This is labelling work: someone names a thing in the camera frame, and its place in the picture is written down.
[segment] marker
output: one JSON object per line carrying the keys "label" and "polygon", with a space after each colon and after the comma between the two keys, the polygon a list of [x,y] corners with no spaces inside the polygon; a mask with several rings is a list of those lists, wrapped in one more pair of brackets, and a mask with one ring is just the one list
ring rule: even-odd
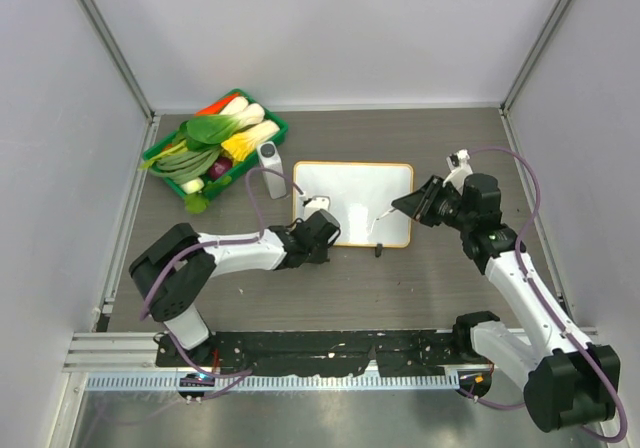
{"label": "marker", "polygon": [[383,214],[381,214],[378,218],[376,218],[376,221],[381,220],[382,218],[384,218],[385,216],[389,216],[391,213],[393,213],[394,211],[396,211],[395,208],[391,207],[389,208],[387,211],[385,211]]}

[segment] leafy green vegetable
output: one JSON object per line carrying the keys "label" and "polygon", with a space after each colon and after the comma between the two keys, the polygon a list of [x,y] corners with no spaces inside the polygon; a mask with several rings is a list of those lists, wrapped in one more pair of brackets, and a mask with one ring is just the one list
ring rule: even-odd
{"label": "leafy green vegetable", "polygon": [[195,151],[195,152],[208,151],[213,146],[219,146],[219,145],[208,145],[206,143],[202,143],[200,141],[194,140],[193,138],[187,137],[187,149],[189,151]]}
{"label": "leafy green vegetable", "polygon": [[177,144],[177,143],[180,143],[181,141],[184,141],[184,139],[186,138],[185,134],[186,134],[186,130],[184,132],[178,130],[176,135],[173,137],[173,140],[171,141],[171,143]]}
{"label": "leafy green vegetable", "polygon": [[192,140],[217,145],[233,135],[237,126],[235,115],[196,116],[187,121],[187,133]]}
{"label": "leafy green vegetable", "polygon": [[158,160],[161,160],[162,158],[166,158],[167,156],[172,156],[172,155],[179,155],[182,153],[186,153],[187,152],[187,144],[186,143],[178,143],[175,146],[172,146],[171,148],[169,148],[168,150],[164,150],[160,153],[158,153],[155,156],[152,156],[151,158],[149,158],[148,160],[146,160],[144,163],[142,163],[138,169],[139,170],[147,170],[149,168],[151,168],[151,166]]}
{"label": "leafy green vegetable", "polygon": [[157,161],[149,173],[161,178],[169,178],[181,185],[206,173],[220,155],[220,147],[214,147],[204,153],[181,154],[177,160],[166,157]]}
{"label": "leafy green vegetable", "polygon": [[210,203],[211,201],[202,193],[191,193],[184,197],[184,207],[194,215],[205,211]]}
{"label": "leafy green vegetable", "polygon": [[206,195],[207,193],[215,190],[216,188],[218,188],[218,185],[214,181],[209,181],[207,182],[206,185],[204,185],[204,188],[200,191],[203,195]]}
{"label": "leafy green vegetable", "polygon": [[260,123],[264,109],[252,103],[233,115],[196,116],[185,123],[187,139],[207,145],[218,145],[243,128]]}

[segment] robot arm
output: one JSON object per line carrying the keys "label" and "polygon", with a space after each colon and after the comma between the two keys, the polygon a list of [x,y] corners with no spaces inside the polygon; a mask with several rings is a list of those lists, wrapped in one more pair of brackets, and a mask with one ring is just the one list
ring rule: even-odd
{"label": "robot arm", "polygon": [[464,253],[504,296],[531,344],[512,335],[492,313],[463,315],[456,327],[463,327],[466,343],[475,353],[500,366],[523,390],[527,410],[542,431],[613,418],[611,396],[565,332],[571,332],[597,361],[616,389],[620,360],[610,346],[595,346],[571,322],[538,276],[531,257],[522,253],[527,276],[567,328],[561,330],[554,323],[517,262],[517,234],[502,223],[497,180],[473,173],[468,161],[464,150],[451,155],[446,179],[432,176],[416,192],[394,200],[392,207],[423,225],[444,223],[458,230]]}
{"label": "robot arm", "polygon": [[194,305],[209,278],[244,270],[297,268],[303,263],[328,261],[328,248],[338,236],[340,224],[326,210],[314,212],[291,226],[271,226],[262,238],[258,233],[218,236],[196,233],[187,223],[171,228],[129,268],[138,291],[146,298],[153,283],[169,261],[185,248],[206,243],[192,252],[184,264],[173,269],[156,292],[150,314],[164,323],[180,345],[194,359],[199,347],[206,352],[209,328]]}

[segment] metal floor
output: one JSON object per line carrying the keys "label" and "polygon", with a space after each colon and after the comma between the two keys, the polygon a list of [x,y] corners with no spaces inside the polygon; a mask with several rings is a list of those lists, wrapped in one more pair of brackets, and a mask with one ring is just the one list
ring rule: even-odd
{"label": "metal floor", "polygon": [[[522,395],[500,372],[489,396]],[[232,394],[169,407],[169,393],[87,393],[72,448],[598,448],[578,428],[545,434],[526,410],[497,412],[453,391]],[[104,409],[111,420],[96,416]],[[134,422],[133,426],[114,424]]]}
{"label": "metal floor", "polygon": [[[281,146],[285,173],[300,160],[405,162],[413,166],[416,187],[431,174],[448,172],[445,156],[461,148],[508,146],[497,109],[432,109],[287,112],[289,135]],[[187,116],[163,116],[158,138]],[[520,227],[529,214],[514,161],[481,154],[475,171],[496,176],[503,193],[505,221]],[[260,176],[252,183],[267,224],[291,221],[291,200],[271,200]],[[232,234],[257,227],[244,183],[235,183],[200,215],[160,179],[148,176],[137,211],[125,267],[175,223],[197,231]],[[528,250],[550,284],[539,240]],[[511,310],[462,253],[460,240],[446,227],[413,225],[411,244],[387,249],[376,259],[368,248],[335,247],[331,262],[279,272],[244,272],[209,283],[196,302],[205,321],[219,330],[342,330],[447,328],[456,316],[492,310],[517,326]],[[153,331],[139,322],[141,298],[126,268],[121,277],[109,331]]]}

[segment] green plastic crate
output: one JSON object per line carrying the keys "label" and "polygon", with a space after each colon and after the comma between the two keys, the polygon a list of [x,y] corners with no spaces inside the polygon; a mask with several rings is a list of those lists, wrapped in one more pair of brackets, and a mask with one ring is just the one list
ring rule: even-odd
{"label": "green plastic crate", "polygon": [[[226,95],[220,97],[220,99],[226,96],[229,96],[232,93],[240,93],[247,100],[249,100],[249,103],[257,103],[256,100],[254,100],[251,97],[251,95],[247,94],[246,92],[240,89],[231,90]],[[280,117],[274,115],[271,111],[267,110],[264,106],[263,108],[264,108],[264,119],[271,120],[280,127],[280,131],[278,131],[275,135],[273,135],[270,138],[270,141],[273,141],[276,145],[279,145],[284,141],[285,137],[287,136],[287,131],[289,130],[289,126]],[[170,135],[165,136],[162,140],[160,140],[158,143],[156,143],[147,151],[145,151],[142,154],[142,159],[144,161],[147,161],[148,159],[160,153],[165,146],[171,143],[176,133],[177,131],[174,131]],[[225,173],[225,175],[220,180],[218,180],[218,186],[214,189],[211,189],[210,191],[207,191],[206,197],[210,200],[213,200],[216,196],[218,196],[225,189],[227,189],[227,187],[231,183],[236,181],[238,178],[244,175],[247,171],[249,171],[250,168],[254,167],[257,164],[258,164],[258,155],[254,151],[242,163],[237,164],[236,166],[231,168],[229,171],[227,171],[227,173]],[[209,177],[209,175],[206,175],[206,174],[201,175],[200,178],[202,178],[202,180],[205,182],[205,185],[208,182],[213,181]],[[178,195],[180,195],[181,198],[184,198],[185,196],[187,196],[187,194],[184,191],[182,191],[182,189],[178,185],[176,185],[173,181],[168,180],[167,178],[163,178],[163,180],[171,187],[173,191],[175,191]]]}

